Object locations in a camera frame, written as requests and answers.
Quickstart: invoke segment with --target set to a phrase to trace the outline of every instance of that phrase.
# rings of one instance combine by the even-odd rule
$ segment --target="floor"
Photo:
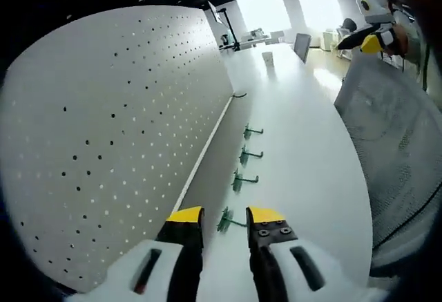
[[[320,48],[310,48],[306,65],[318,80],[326,96],[334,102],[342,86],[342,79],[347,74],[350,60],[339,58],[335,53]]]

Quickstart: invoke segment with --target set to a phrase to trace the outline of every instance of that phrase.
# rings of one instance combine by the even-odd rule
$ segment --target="window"
[[[338,0],[299,0],[305,25],[318,31],[336,29],[343,23]]]
[[[247,31],[265,32],[290,29],[290,20],[282,0],[237,0]]]

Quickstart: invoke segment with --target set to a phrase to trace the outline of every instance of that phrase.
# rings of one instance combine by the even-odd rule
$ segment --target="computer monitor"
[[[221,20],[220,14],[216,11],[216,7],[210,1],[207,1],[207,3],[209,4],[209,7],[210,7],[212,14],[213,14],[213,17],[215,18],[215,21],[217,21],[218,23],[224,24],[224,22],[222,22],[222,20]]]

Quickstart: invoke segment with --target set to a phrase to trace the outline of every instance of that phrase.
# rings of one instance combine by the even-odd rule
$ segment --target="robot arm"
[[[299,239],[279,213],[256,207],[246,211],[250,270],[260,302],[361,302],[385,296],[383,291],[355,286],[338,261]],[[201,207],[174,213],[155,240],[142,241],[112,264],[104,283],[68,300],[195,301],[202,271],[203,214]]]
[[[393,28],[395,20],[388,0],[356,0],[356,3],[369,25],[344,38],[338,49],[360,46],[364,53],[375,54],[389,48],[399,54],[400,46]]]

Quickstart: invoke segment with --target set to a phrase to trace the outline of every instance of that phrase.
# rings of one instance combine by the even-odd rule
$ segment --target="white desk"
[[[273,51],[274,68],[261,52]],[[204,270],[198,301],[257,301],[249,270],[245,228],[215,231],[222,209],[245,223],[249,205],[282,213],[299,237],[335,256],[344,273],[365,286],[372,257],[372,217],[358,156],[339,115],[314,76],[287,44],[226,53],[233,88],[248,95],[233,99],[182,207],[202,205]],[[264,129],[245,141],[244,125]],[[262,159],[239,163],[243,144],[264,151]],[[236,167],[257,184],[231,187]]]
[[[266,43],[267,44],[267,43],[271,43],[274,40],[275,40],[274,38],[268,37],[268,38],[254,39],[253,41],[241,41],[240,47],[241,47],[241,50],[245,50],[245,49],[251,48],[252,46],[256,46],[256,44],[259,44],[259,43]]]

